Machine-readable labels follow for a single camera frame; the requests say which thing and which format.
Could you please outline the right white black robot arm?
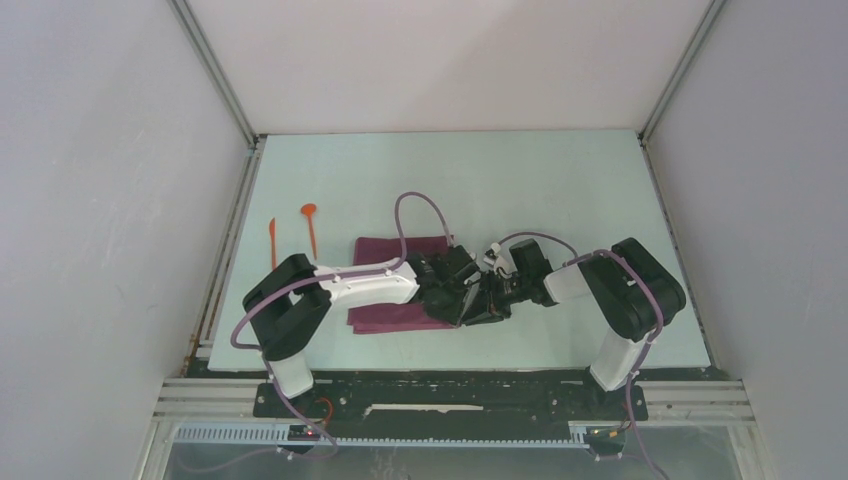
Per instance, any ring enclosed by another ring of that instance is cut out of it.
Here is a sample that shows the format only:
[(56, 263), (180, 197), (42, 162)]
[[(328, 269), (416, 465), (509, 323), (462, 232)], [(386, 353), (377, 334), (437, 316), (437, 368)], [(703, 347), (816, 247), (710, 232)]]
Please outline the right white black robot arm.
[(515, 304), (553, 307), (589, 295), (608, 330), (588, 368), (592, 383), (581, 392), (585, 411), (606, 418), (622, 403), (619, 389), (631, 382), (665, 326), (686, 305), (676, 278), (635, 238), (577, 256), (554, 268), (539, 234), (510, 236), (511, 246), (486, 251), (487, 270), (465, 295), (457, 324), (470, 326), (509, 318)]

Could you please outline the maroon cloth napkin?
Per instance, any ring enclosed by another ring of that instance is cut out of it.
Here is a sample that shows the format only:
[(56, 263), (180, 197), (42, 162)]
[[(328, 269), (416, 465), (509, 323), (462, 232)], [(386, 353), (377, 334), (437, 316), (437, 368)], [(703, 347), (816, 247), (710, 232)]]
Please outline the maroon cloth napkin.
[[(353, 265), (394, 264), (401, 255), (398, 238), (359, 237), (354, 244)], [(365, 293), (353, 296), (347, 324), (356, 335), (374, 335), (423, 330), (445, 330), (453, 326), (428, 315), (419, 303), (410, 303), (413, 293), (406, 281), (392, 284), (383, 278), (369, 282)]]

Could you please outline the orange plastic spoon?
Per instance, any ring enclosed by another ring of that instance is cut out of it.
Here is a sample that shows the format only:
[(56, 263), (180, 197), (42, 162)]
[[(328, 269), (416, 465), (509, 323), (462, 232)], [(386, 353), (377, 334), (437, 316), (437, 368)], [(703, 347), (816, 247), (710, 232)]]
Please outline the orange plastic spoon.
[(314, 215), (317, 212), (317, 206), (314, 203), (306, 203), (300, 208), (300, 213), (305, 217), (307, 222), (311, 252), (314, 260), (318, 259), (317, 239), (314, 229)]

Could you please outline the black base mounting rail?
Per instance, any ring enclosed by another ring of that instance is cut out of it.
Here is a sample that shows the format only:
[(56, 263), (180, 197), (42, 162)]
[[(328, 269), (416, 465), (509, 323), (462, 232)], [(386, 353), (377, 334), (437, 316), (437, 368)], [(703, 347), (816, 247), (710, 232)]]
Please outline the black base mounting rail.
[(273, 384), (257, 387), (253, 415), (327, 421), (332, 436), (563, 439), (586, 422), (615, 427), (648, 417), (640, 387), (605, 393), (585, 371), (318, 372), (289, 401)]

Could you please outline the orange plastic knife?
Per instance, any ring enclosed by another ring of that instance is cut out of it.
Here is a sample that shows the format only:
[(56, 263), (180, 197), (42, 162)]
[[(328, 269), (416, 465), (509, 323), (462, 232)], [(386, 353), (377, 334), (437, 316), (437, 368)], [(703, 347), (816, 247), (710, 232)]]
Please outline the orange plastic knife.
[(277, 265), (277, 249), (276, 249), (276, 218), (272, 217), (268, 223), (268, 234), (270, 244), (270, 260), (271, 270), (273, 271)]

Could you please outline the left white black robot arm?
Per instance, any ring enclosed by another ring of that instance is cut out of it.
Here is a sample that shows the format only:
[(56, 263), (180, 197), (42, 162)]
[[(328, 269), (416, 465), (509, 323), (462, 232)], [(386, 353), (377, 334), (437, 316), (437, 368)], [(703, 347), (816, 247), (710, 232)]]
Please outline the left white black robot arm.
[(280, 387), (278, 404), (304, 416), (316, 403), (304, 353), (324, 318), (335, 310), (371, 305), (419, 304), (433, 318), (457, 324), (481, 269), (462, 246), (425, 255), (403, 251), (381, 263), (344, 268), (317, 266), (293, 254), (242, 299), (240, 328), (250, 326), (270, 375)]

